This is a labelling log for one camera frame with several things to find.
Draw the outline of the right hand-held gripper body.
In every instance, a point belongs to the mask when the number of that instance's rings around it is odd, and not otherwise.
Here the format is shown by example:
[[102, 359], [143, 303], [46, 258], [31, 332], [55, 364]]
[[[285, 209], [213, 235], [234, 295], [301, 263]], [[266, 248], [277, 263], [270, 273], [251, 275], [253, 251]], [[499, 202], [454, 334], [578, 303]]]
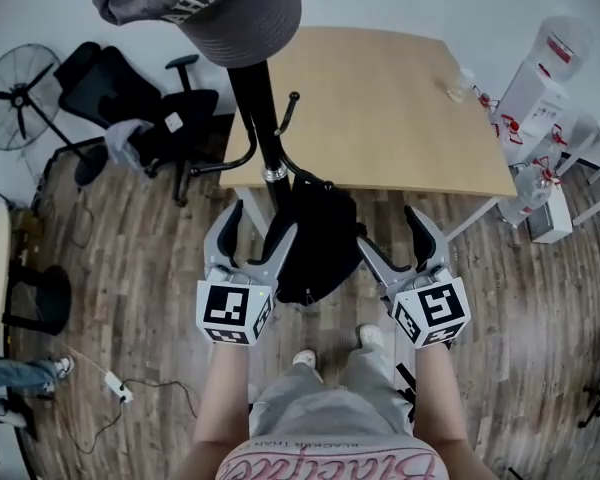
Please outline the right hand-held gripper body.
[[389, 316], [416, 348], [452, 341], [469, 323], [461, 277], [438, 265], [386, 288]]

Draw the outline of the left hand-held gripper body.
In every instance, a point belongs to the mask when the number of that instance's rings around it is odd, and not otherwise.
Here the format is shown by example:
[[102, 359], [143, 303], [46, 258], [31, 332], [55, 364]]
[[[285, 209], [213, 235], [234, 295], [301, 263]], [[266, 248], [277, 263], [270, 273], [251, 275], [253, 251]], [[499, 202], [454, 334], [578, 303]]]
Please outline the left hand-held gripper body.
[[279, 266], [248, 261], [205, 264], [197, 285], [196, 325], [213, 343], [254, 346], [273, 313]]

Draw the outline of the black backpack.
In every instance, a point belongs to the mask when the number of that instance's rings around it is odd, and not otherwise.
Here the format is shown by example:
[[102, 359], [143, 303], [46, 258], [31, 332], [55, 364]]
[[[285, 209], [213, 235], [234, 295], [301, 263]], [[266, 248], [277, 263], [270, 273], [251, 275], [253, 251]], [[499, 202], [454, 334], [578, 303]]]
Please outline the black backpack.
[[269, 258], [287, 229], [297, 233], [278, 276], [278, 303], [310, 306], [336, 290], [362, 261], [357, 238], [365, 225], [357, 220], [350, 193], [300, 170], [290, 198], [278, 210], [264, 239], [262, 260]]

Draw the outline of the black coat rack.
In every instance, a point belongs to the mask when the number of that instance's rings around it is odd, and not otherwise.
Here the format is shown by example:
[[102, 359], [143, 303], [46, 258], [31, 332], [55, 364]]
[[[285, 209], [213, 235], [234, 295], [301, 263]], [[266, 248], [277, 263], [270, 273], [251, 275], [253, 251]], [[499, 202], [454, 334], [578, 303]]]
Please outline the black coat rack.
[[264, 160], [262, 179], [265, 181], [275, 208], [284, 206], [287, 199], [291, 197], [289, 173], [298, 175], [303, 181], [325, 191], [333, 190], [335, 188], [333, 182], [322, 180], [301, 169], [283, 148], [281, 137], [291, 122], [300, 94], [296, 91], [289, 94], [284, 118], [278, 121], [269, 68], [265, 61], [243, 68], [229, 68], [227, 73], [247, 133], [249, 149], [237, 160], [194, 165], [190, 168], [190, 174], [200, 177], [214, 172], [234, 170], [247, 164], [259, 152]]

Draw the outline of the person's right white shoe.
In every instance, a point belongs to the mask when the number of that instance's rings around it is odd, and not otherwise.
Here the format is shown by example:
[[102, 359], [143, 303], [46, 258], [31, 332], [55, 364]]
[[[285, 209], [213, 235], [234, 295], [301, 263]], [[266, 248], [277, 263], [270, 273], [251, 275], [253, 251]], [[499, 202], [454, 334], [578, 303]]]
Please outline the person's right white shoe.
[[362, 348], [383, 349], [384, 337], [377, 325], [364, 324], [358, 329], [359, 340]]

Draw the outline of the white box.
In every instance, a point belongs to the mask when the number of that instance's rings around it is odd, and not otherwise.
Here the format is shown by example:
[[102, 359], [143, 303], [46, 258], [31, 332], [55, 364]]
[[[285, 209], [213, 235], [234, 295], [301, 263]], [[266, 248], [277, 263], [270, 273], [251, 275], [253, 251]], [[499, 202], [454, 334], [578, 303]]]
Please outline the white box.
[[572, 218], [560, 185], [552, 188], [547, 202], [526, 220], [531, 241], [554, 244], [573, 232]]

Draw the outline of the light wooden table white legs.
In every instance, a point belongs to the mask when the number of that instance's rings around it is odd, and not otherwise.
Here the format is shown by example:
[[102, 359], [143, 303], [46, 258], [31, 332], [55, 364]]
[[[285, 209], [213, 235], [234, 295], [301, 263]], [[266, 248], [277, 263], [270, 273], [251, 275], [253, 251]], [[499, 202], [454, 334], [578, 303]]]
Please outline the light wooden table white legs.
[[267, 63], [275, 110], [300, 96], [282, 145], [293, 162], [353, 189], [510, 197], [515, 187], [474, 96], [439, 39], [303, 27]]

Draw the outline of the person's grey trousers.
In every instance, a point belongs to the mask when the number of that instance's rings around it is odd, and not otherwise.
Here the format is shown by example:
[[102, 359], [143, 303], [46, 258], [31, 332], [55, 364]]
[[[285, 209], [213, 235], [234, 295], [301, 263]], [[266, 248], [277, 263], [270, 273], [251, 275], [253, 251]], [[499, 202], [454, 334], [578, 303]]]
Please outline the person's grey trousers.
[[412, 435], [413, 405], [398, 394], [390, 375], [385, 346], [360, 344], [335, 388], [325, 385], [316, 368], [292, 365], [254, 402], [250, 436]]

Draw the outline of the white power strip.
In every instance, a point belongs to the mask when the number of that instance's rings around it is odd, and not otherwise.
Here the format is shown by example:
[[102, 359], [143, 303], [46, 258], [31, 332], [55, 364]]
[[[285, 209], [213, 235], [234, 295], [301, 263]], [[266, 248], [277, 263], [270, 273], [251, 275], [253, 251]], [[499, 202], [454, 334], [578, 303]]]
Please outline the white power strip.
[[104, 382], [112, 393], [119, 398], [121, 403], [129, 404], [133, 400], [133, 393], [112, 371], [107, 371], [105, 373]]

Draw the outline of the clear plastic bottle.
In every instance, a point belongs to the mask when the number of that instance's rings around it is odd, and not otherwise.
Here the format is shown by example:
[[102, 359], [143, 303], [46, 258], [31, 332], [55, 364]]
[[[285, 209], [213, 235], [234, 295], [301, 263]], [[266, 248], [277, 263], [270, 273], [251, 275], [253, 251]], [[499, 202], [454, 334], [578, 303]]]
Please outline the clear plastic bottle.
[[454, 80], [446, 87], [447, 96], [455, 103], [461, 103], [473, 91], [474, 72], [466, 67], [458, 70]]

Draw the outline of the black office chair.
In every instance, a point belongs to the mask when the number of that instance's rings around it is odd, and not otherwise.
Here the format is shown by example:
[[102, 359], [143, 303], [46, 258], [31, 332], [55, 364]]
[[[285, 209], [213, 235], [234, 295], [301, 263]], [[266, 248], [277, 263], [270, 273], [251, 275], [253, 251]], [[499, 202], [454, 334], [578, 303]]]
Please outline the black office chair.
[[[167, 95], [136, 72], [119, 49], [102, 48], [94, 42], [81, 44], [54, 73], [62, 89], [62, 110], [103, 129], [130, 119], [154, 125], [130, 142], [138, 149], [142, 169], [150, 178], [162, 166], [175, 164], [172, 198], [180, 208], [187, 204], [187, 165], [215, 161], [202, 150], [202, 145], [211, 134], [219, 94], [213, 89], [191, 87], [187, 67], [198, 59], [197, 54], [184, 56], [165, 66], [178, 72], [183, 87], [182, 91]], [[175, 133], [170, 133], [164, 122], [172, 112], [177, 112], [184, 123]]]

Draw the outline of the white water dispenser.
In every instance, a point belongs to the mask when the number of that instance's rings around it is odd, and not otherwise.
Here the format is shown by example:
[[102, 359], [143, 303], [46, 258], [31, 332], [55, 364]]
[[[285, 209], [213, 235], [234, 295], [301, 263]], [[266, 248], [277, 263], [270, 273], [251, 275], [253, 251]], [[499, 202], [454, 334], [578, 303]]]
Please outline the white water dispenser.
[[490, 114], [509, 166], [523, 162], [549, 134], [568, 106], [564, 87], [525, 60]]

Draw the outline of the person's pink print shirt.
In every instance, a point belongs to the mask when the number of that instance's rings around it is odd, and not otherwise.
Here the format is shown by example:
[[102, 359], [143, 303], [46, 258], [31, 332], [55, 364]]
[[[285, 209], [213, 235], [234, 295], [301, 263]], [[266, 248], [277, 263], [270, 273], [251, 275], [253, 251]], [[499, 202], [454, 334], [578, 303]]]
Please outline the person's pink print shirt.
[[440, 456], [410, 435], [263, 436], [232, 451], [215, 480], [449, 480]]

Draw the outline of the black stool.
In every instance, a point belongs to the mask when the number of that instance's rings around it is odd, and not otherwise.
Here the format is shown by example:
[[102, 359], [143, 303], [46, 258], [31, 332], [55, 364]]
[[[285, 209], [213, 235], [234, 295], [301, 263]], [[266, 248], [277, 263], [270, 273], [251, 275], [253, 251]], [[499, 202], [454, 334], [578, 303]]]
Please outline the black stool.
[[[13, 289], [20, 283], [36, 289], [34, 303], [38, 314], [37, 319], [15, 316], [11, 313]], [[71, 282], [66, 270], [60, 265], [51, 265], [40, 272], [16, 261], [10, 262], [5, 309], [1, 319], [5, 326], [57, 336], [69, 321], [71, 302]]]

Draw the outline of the grey cap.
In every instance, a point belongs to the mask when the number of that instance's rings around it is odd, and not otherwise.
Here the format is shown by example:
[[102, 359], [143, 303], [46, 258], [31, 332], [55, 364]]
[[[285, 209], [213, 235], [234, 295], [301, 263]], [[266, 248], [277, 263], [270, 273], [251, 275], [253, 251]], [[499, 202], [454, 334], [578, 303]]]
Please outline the grey cap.
[[92, 0], [106, 22], [160, 21], [176, 26], [212, 63], [255, 65], [296, 34], [301, 0]]

